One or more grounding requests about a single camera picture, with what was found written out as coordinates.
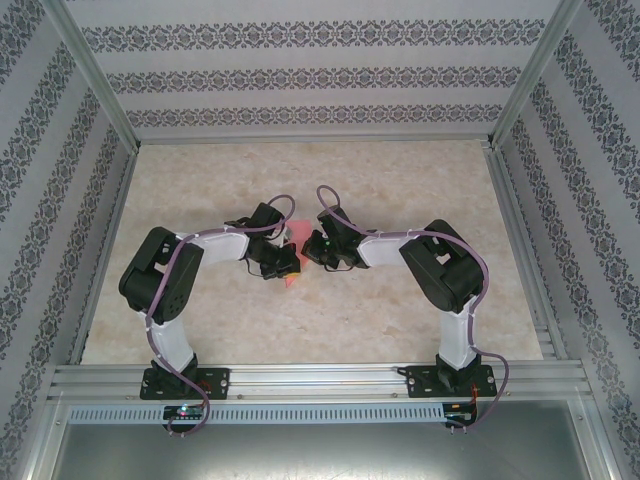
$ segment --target metal profile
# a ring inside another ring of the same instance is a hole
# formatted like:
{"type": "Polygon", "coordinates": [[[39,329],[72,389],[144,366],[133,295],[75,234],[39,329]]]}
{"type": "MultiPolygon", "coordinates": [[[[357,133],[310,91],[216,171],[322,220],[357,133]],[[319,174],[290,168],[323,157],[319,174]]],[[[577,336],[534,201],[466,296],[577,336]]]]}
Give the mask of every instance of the metal profile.
{"type": "Polygon", "coordinates": [[[133,126],[120,106],[116,94],[111,85],[109,85],[109,81],[102,72],[84,35],[82,35],[71,12],[69,12],[65,0],[42,0],[41,3],[69,52],[71,52],[87,83],[98,98],[100,105],[107,113],[116,132],[118,132],[127,152],[137,153],[139,141],[133,126]]]}
{"type": "Polygon", "coordinates": [[[98,260],[98,267],[95,274],[96,281],[93,283],[93,287],[91,288],[91,292],[89,293],[87,308],[84,312],[82,320],[80,321],[77,341],[75,345],[73,345],[73,350],[69,359],[69,363],[71,364],[79,364],[82,360],[82,352],[84,351],[87,335],[89,334],[91,322],[93,321],[93,316],[96,312],[96,308],[98,307],[98,298],[100,297],[100,292],[102,291],[104,277],[107,274],[107,266],[109,265],[109,259],[111,258],[111,251],[113,250],[113,245],[116,241],[118,226],[120,225],[120,219],[122,218],[124,205],[127,201],[129,187],[131,186],[133,172],[135,170],[136,161],[138,159],[137,148],[135,151],[131,152],[130,155],[131,158],[124,173],[124,182],[122,184],[122,187],[120,188],[120,191],[118,192],[118,197],[116,198],[116,203],[114,205],[113,217],[109,225],[109,231],[107,232],[102,255],[98,260]]]}
{"type": "Polygon", "coordinates": [[[71,407],[68,405],[45,406],[37,427],[33,429],[33,444],[27,450],[25,462],[15,478],[24,480],[52,478],[70,411],[71,407]]]}
{"type": "Polygon", "coordinates": [[[192,145],[217,143],[314,143],[314,142],[425,142],[431,140],[479,140],[486,141],[486,133],[398,133],[398,134],[316,134],[316,135],[256,135],[256,136],[183,136],[148,137],[143,145],[192,145]]]}
{"type": "Polygon", "coordinates": [[[509,135],[509,131],[527,101],[529,93],[531,93],[538,78],[542,75],[549,59],[553,56],[553,51],[558,46],[580,5],[582,5],[581,0],[561,0],[558,4],[531,58],[529,58],[527,66],[522,71],[516,86],[502,109],[500,117],[498,117],[496,126],[491,134],[494,147],[502,145],[509,135]]]}
{"type": "Polygon", "coordinates": [[[591,479],[622,480],[595,400],[572,400],[568,406],[591,479]]]}
{"type": "MultiPolygon", "coordinates": [[[[496,382],[501,363],[492,365],[496,382]]],[[[398,365],[237,365],[231,369],[228,399],[216,404],[443,403],[468,398],[412,400],[398,365]]],[[[140,400],[143,366],[58,366],[48,402],[70,405],[148,405],[140,400]]],[[[590,397],[579,360],[514,361],[504,401],[568,400],[590,397]]]]}
{"type": "Polygon", "coordinates": [[[507,235],[509,236],[509,242],[513,248],[516,266],[520,272],[520,279],[527,297],[531,317],[534,319],[536,326],[547,328],[555,357],[560,360],[567,359],[569,356],[564,347],[542,275],[538,269],[535,253],[527,234],[522,213],[518,208],[518,200],[513,190],[513,185],[509,180],[502,154],[491,148],[485,148],[484,153],[507,235]]]}
{"type": "Polygon", "coordinates": [[[538,337],[538,343],[540,344],[542,358],[545,360],[553,360],[557,358],[556,349],[551,341],[551,335],[549,335],[549,327],[536,325],[536,336],[538,337]]]}

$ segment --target floor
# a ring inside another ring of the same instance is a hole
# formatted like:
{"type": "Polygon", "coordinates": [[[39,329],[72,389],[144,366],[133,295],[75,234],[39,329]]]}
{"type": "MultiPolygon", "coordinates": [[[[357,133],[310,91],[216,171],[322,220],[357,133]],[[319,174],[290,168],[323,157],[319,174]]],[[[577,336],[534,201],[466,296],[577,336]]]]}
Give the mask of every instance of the floor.
{"type": "MultiPolygon", "coordinates": [[[[491,271],[478,345],[511,360],[542,358],[480,144],[343,142],[143,146],[83,363],[150,361],[143,324],[117,285],[151,228],[220,226],[279,193],[296,198],[294,219],[317,225],[321,183],[365,228],[447,220],[491,271]]],[[[244,262],[217,264],[198,273],[184,316],[200,363],[431,362],[439,344],[438,312],[402,267],[329,274],[310,263],[285,288],[249,276],[244,262]]]]}

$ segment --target striped wallpaper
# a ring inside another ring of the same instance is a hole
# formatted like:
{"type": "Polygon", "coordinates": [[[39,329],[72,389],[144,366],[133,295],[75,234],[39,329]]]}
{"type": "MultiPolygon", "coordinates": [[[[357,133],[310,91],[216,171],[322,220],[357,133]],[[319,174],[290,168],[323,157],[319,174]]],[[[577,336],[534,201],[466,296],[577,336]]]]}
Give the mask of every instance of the striped wallpaper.
{"type": "Polygon", "coordinates": [[[139,137],[166,141],[488,134],[557,0],[67,5],[139,137]]]}
{"type": "Polygon", "coordinates": [[[35,0],[0,6],[0,479],[69,360],[130,157],[35,0]]]}
{"type": "Polygon", "coordinates": [[[504,143],[564,342],[640,478],[638,3],[585,1],[504,143]]]}

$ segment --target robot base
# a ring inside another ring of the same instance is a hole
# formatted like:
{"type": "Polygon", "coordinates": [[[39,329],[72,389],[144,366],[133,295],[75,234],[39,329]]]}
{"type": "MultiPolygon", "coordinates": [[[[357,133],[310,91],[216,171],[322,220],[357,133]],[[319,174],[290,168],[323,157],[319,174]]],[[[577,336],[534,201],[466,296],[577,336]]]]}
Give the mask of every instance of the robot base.
{"type": "Polygon", "coordinates": [[[480,356],[469,366],[455,371],[436,357],[436,365],[412,365],[398,368],[407,379],[409,398],[495,397],[495,377],[490,365],[480,365],[480,356]]]}
{"type": "MultiPolygon", "coordinates": [[[[226,400],[229,391],[228,368],[199,368],[195,355],[191,363],[181,372],[200,386],[209,400],[226,400]]],[[[142,400],[199,400],[201,395],[172,373],[151,362],[144,371],[140,387],[142,400]]]]}

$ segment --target red object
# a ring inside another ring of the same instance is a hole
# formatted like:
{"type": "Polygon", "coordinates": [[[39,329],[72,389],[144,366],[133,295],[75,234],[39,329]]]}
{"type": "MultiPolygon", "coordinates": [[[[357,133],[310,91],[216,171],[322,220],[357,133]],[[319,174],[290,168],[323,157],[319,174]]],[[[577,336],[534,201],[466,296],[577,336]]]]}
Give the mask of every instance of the red object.
{"type": "MultiPolygon", "coordinates": [[[[289,220],[285,226],[291,230],[290,243],[294,243],[296,246],[296,255],[300,259],[300,271],[302,271],[302,268],[307,264],[307,262],[309,262],[309,259],[300,252],[302,252],[304,242],[306,242],[311,236],[313,227],[309,220],[289,220]]],[[[293,283],[296,277],[297,275],[288,275],[284,279],[284,283],[287,288],[293,283]]]]}

